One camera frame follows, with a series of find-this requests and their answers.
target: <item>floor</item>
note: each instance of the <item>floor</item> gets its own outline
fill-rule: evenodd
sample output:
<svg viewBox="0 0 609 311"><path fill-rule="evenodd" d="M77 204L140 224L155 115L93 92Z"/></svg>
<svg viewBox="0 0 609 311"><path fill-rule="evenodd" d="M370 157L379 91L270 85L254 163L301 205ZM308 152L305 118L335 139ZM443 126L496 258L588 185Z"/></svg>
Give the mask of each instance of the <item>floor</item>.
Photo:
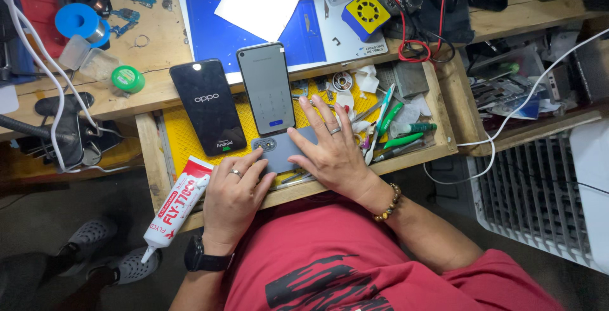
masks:
<svg viewBox="0 0 609 311"><path fill-rule="evenodd" d="M608 276L486 231L475 220L430 204L428 196L433 195L434 185L421 166L384 178L399 183L409 197L452 222L483 249L510 254L567 310L609 310ZM33 251L55 254L83 222L99 215L115 219L119 233L98 258L146 245L142 235L153 210L143 169L75 182L67 190L34 193L2 208L16 197L0 199L0 258ZM175 238L163 251L162 264L153 275L134 284L104 289L97 309L167 310L186 273L183 253L190 235ZM64 299L84 283L86 271L52 279L37 292L35 308L46 310Z"/></svg>

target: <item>person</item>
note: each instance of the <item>person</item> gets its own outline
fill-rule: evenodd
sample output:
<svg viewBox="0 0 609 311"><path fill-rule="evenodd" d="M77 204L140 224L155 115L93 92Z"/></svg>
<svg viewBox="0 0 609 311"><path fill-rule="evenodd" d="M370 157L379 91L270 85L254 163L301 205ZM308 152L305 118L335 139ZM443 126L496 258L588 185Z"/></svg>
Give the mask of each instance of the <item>person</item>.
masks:
<svg viewBox="0 0 609 311"><path fill-rule="evenodd" d="M74 276L116 235L118 227L107 217L85 222L63 245L57 255L25 253L0 260L0 310L31 310L32 295L55 276ZM78 290L52 307L53 310L95 310L102 289L130 284L152 274L160 264L155 252L141 263L147 247L122 257L106 257L87 272L87 281Z"/></svg>
<svg viewBox="0 0 609 311"><path fill-rule="evenodd" d="M312 99L325 122L306 98L300 107L318 144L289 128L306 157L288 161L332 192L256 216L276 174L257 183L267 164L256 161L260 149L224 159L207 188L201 243L208 257L234 253L235 262L226 273L188 272L170 310L561 310L507 254L484 252L411 201L406 186L401 193L374 174L345 109L335 104L339 124Z"/></svg>

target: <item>phone parts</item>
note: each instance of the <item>phone parts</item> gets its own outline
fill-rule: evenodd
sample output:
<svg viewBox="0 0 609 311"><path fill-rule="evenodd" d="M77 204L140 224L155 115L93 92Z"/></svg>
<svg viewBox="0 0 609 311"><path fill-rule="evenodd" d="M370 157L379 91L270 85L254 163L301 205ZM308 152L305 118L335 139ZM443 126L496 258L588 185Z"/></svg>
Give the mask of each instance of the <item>phone parts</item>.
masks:
<svg viewBox="0 0 609 311"><path fill-rule="evenodd" d="M307 140L317 144L317 136L313 128L308 126L297 130ZM269 161L266 172L283 173L300 168L297 164L287 161L287 158L292 155L304 155L304 153L300 151L286 132L275 136L255 138L251 145L252 150L255 150L258 146L263 148L264 152L260 159L268 159Z"/></svg>
<svg viewBox="0 0 609 311"><path fill-rule="evenodd" d="M169 74L205 155L216 156L247 146L220 60L174 66Z"/></svg>
<svg viewBox="0 0 609 311"><path fill-rule="evenodd" d="M268 136L296 126L283 44L241 48L237 61L258 133Z"/></svg>

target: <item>blue spool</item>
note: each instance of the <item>blue spool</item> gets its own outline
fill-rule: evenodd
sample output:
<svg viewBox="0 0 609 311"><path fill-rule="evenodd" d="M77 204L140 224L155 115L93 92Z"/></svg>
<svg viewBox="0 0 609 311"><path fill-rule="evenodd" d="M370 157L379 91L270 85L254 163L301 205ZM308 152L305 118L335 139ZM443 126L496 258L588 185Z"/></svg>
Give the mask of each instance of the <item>blue spool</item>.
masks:
<svg viewBox="0 0 609 311"><path fill-rule="evenodd" d="M103 46L110 39L110 25L90 6L72 3L62 7L55 15L55 26L63 36L80 35L92 48Z"/></svg>

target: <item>bracelet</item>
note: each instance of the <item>bracelet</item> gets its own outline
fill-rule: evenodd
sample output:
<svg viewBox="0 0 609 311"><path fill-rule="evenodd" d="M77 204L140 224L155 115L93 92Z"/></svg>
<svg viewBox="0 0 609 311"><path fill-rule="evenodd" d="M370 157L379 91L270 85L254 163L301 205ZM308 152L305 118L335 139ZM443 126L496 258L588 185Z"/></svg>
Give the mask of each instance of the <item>bracelet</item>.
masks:
<svg viewBox="0 0 609 311"><path fill-rule="evenodd" d="M389 204L389 208L385 212L383 212L382 215L374 216L374 219L377 222L384 222L386 219L388 219L389 216L393 213L393 210L395 210L395 208L398 206L398 203L400 202L400 197L402 197L402 190L398 185L394 183L390 183L389 185L393 187L393 191L395 192L395 194L393 195L392 203Z"/></svg>

